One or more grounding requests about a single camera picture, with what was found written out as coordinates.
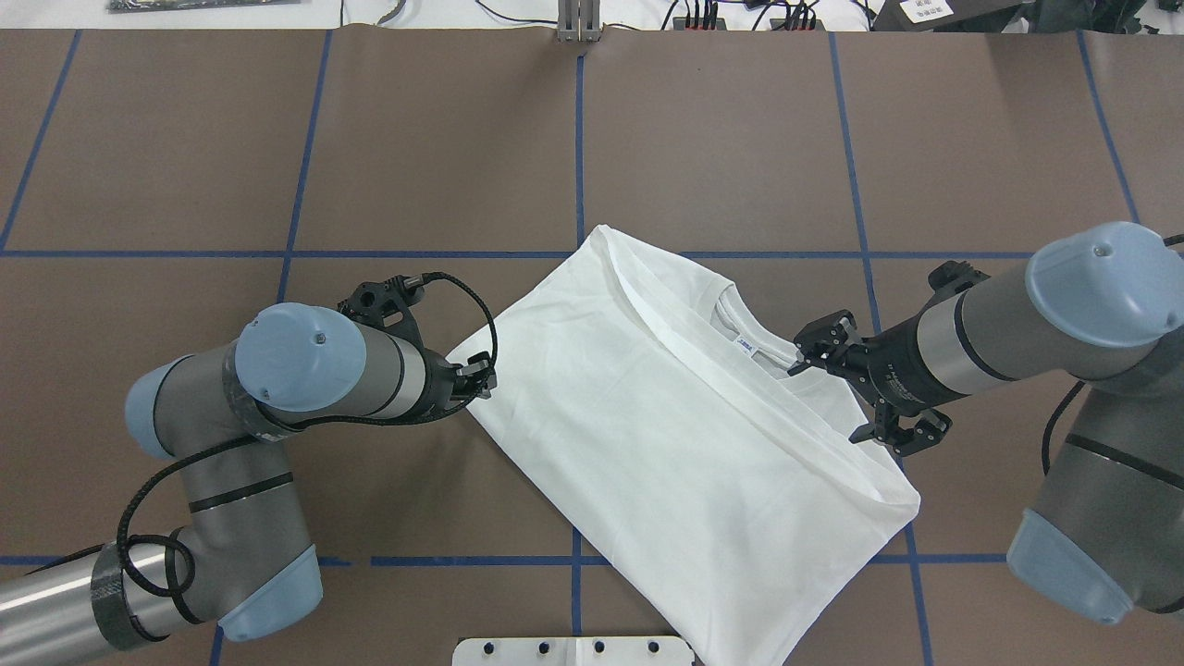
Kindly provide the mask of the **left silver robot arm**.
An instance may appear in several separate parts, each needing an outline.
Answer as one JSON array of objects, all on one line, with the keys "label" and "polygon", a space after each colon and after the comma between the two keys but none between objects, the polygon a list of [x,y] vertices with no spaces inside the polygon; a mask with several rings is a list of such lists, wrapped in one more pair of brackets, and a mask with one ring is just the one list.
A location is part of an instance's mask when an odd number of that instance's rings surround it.
[{"label": "left silver robot arm", "polygon": [[314,425],[420,425],[485,398],[498,350],[456,364],[393,327],[284,302],[240,337],[141,376],[124,421],[166,468],[114,538],[4,584],[4,664],[81,665],[215,623],[229,641],[323,598],[285,442]]}]

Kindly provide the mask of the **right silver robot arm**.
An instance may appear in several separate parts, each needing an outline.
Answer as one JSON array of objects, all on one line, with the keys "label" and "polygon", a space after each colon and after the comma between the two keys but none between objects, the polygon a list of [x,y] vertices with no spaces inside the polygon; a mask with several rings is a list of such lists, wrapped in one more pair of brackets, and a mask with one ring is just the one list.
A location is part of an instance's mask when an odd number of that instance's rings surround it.
[{"label": "right silver robot arm", "polygon": [[1074,388],[1041,443],[1040,497],[1005,556],[1024,585],[1100,625],[1180,621],[1179,239],[1109,222],[990,277],[929,273],[918,314],[863,337],[845,309],[794,337],[790,376],[839,376],[871,406],[850,441],[900,457],[942,442],[942,406],[1053,371]]}]

